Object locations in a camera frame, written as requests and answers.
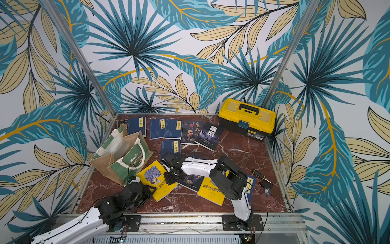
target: cartoon illustration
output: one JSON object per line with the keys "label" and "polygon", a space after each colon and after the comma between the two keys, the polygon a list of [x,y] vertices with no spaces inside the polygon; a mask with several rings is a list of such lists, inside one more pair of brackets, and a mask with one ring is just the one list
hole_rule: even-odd
{"label": "cartoon illustration", "polygon": [[160,176],[161,172],[156,166],[151,167],[145,172],[145,179],[154,185],[161,182],[161,180],[158,179]]}

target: book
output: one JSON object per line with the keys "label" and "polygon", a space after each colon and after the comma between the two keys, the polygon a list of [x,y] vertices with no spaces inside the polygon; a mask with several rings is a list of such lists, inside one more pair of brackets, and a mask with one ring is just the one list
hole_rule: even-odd
{"label": "book", "polygon": [[222,206],[225,195],[216,187],[211,179],[205,177],[198,191],[198,196],[201,196],[215,204]]}
{"label": "book", "polygon": [[157,188],[153,192],[153,198],[156,201],[163,199],[177,186],[177,183],[168,185],[165,182],[165,172],[166,170],[164,167],[156,160],[137,174],[144,185],[154,186]]}
{"label": "book", "polygon": [[215,151],[224,129],[211,123],[203,125],[201,132],[195,138],[195,142],[208,150]]}
{"label": "book", "polygon": [[202,185],[203,179],[204,176],[200,175],[186,175],[186,177],[183,180],[178,181],[178,183],[190,190],[198,192]]}
{"label": "book", "polygon": [[127,134],[131,135],[141,131],[142,135],[146,137],[146,118],[132,118],[127,120]]}
{"label": "book", "polygon": [[[250,183],[253,187],[256,186],[257,179],[253,177],[252,175],[247,175],[248,179],[246,180],[248,183]],[[248,202],[250,203],[250,200],[252,199],[253,192],[255,191],[254,188],[250,184],[246,184],[246,190],[248,191],[246,193],[246,197],[248,198]]]}
{"label": "book", "polygon": [[165,119],[151,119],[149,121],[149,140],[163,138]]}
{"label": "book", "polygon": [[167,119],[165,125],[164,139],[181,139],[181,124],[182,120]]}
{"label": "book", "polygon": [[180,140],[163,140],[161,143],[161,159],[166,153],[180,158]]}
{"label": "book", "polygon": [[202,121],[184,120],[183,129],[181,132],[181,144],[197,145],[195,142],[195,138],[199,135],[202,126]]}

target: toolbox latch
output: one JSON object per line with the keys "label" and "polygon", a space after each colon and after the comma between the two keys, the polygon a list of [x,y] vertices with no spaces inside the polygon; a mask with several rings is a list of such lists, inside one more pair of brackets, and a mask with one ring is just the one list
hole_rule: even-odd
{"label": "toolbox latch", "polygon": [[249,123],[240,120],[240,121],[238,121],[238,127],[241,127],[241,128],[243,128],[243,129],[246,129],[246,130],[247,130],[247,129],[249,128]]}

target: yellow toolbox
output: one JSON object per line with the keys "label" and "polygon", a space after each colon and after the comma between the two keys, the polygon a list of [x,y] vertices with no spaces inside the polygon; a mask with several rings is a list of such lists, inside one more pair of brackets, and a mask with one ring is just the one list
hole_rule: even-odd
{"label": "yellow toolbox", "polygon": [[219,126],[262,141],[272,133],[275,112],[228,98],[219,112]]}

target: blue book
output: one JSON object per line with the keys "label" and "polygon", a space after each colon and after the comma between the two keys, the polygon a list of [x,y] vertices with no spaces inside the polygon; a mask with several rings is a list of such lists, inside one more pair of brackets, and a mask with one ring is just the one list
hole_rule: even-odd
{"label": "blue book", "polygon": [[146,118],[132,118],[127,120],[127,134],[131,135],[141,131],[142,135],[146,137]]}
{"label": "blue book", "polygon": [[163,138],[165,122],[166,119],[151,119],[149,121],[149,140]]}
{"label": "blue book", "polygon": [[164,139],[181,139],[182,120],[167,119]]}
{"label": "blue book", "polygon": [[251,183],[251,185],[249,184],[246,184],[246,189],[248,190],[248,192],[246,193],[247,195],[247,198],[248,198],[248,202],[250,203],[250,200],[252,199],[252,195],[253,195],[253,191],[255,191],[256,189],[254,189],[254,187],[256,186],[256,177],[253,177],[252,175],[247,175],[248,176],[248,179],[246,180],[247,182]]}
{"label": "blue book", "polygon": [[180,158],[180,140],[163,140],[161,143],[160,159],[162,159],[166,153],[170,153],[175,157]]}

